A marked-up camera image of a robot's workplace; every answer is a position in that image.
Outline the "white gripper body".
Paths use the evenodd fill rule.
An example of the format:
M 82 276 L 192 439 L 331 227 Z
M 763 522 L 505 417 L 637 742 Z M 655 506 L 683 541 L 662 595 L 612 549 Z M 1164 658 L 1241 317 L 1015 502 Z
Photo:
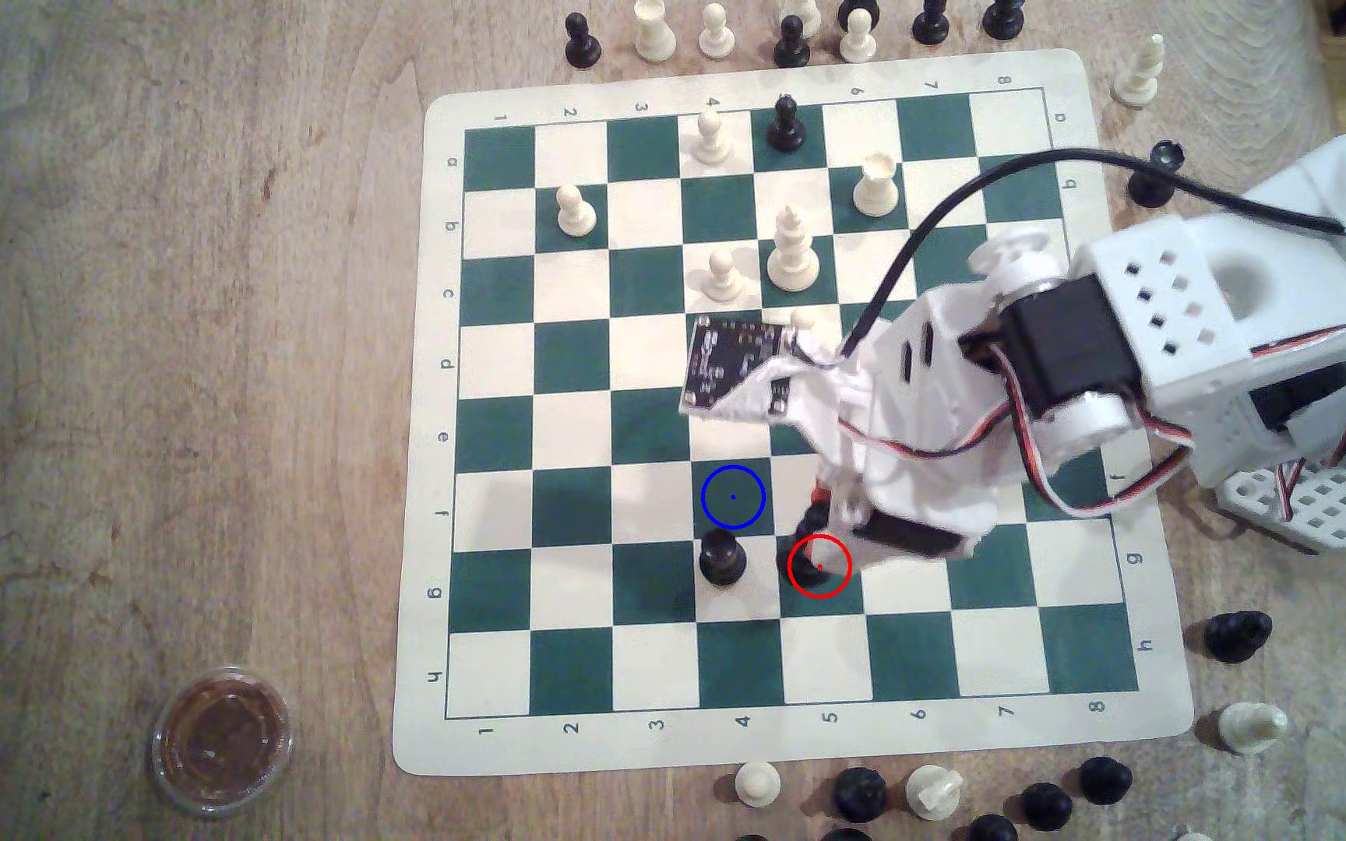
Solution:
M 783 423 L 818 470 L 861 474 L 868 523 L 853 534 L 927 558 L 962 558 L 999 523 L 1001 487 L 1024 470 L 997 373 L 966 359 L 962 336 L 992 318 L 984 287 L 937 287 L 878 320 L 829 371 L 791 375 Z

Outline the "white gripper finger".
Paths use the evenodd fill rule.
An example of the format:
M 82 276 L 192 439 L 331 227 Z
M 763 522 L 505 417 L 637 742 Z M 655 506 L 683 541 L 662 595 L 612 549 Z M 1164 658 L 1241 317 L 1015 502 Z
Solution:
M 874 540 L 865 540 L 853 533 L 836 533 L 835 536 L 845 545 L 851 554 L 851 565 L 855 575 L 860 575 L 870 566 L 902 558 L 900 549 L 874 542 Z
M 814 476 L 814 501 L 826 501 L 828 533 L 851 533 L 868 523 L 868 494 L 861 474 L 852 470 L 818 470 Z

